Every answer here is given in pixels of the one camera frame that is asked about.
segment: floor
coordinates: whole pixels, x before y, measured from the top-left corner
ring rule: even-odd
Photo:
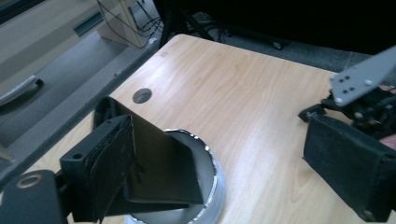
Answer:
[[[153,31],[152,24],[161,22],[153,3],[140,0],[131,10],[140,31],[148,29],[143,39],[149,41],[147,34]],[[207,19],[207,16],[202,14],[195,17],[198,21]],[[0,111],[0,143],[17,160],[0,160],[0,189],[5,179],[22,172],[50,149],[93,109],[98,99],[110,94],[154,54],[158,50],[161,30],[160,25],[153,36],[150,36],[157,41],[151,39],[154,41],[149,41],[143,49],[126,47],[92,33],[36,74],[44,81],[43,88],[31,90],[18,101],[3,106]],[[289,42],[279,50],[269,42],[227,32],[223,33],[220,39],[218,33],[214,37],[226,45],[334,73],[371,56],[298,42]]]

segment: wood grain surface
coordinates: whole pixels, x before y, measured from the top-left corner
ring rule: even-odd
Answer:
[[[210,146],[226,181],[219,223],[364,223],[302,159],[307,124],[297,115],[327,97],[330,75],[177,35],[111,96],[157,127],[187,130]],[[134,103],[144,88],[151,98]],[[89,115],[31,170],[57,171],[59,158],[91,129]]]

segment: wooden table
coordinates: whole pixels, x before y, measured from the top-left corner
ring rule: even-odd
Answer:
[[[211,147],[226,180],[219,223],[364,223],[302,159],[307,124],[297,115],[327,97],[330,75],[178,35],[111,96],[159,128],[187,130]],[[143,88],[152,97],[134,103]],[[57,171],[58,159],[91,129],[89,115],[31,170]]]

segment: mounting hole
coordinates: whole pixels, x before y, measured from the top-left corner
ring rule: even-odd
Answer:
[[[75,160],[79,160],[79,159],[81,159],[82,158],[82,154],[81,153],[78,153],[78,154],[74,154],[73,155],[73,159],[75,159]]]
[[[150,89],[144,88],[134,93],[133,100],[137,104],[143,104],[151,98],[152,92]]]
[[[17,183],[19,189],[27,189],[36,185],[43,178],[42,175],[28,175]]]

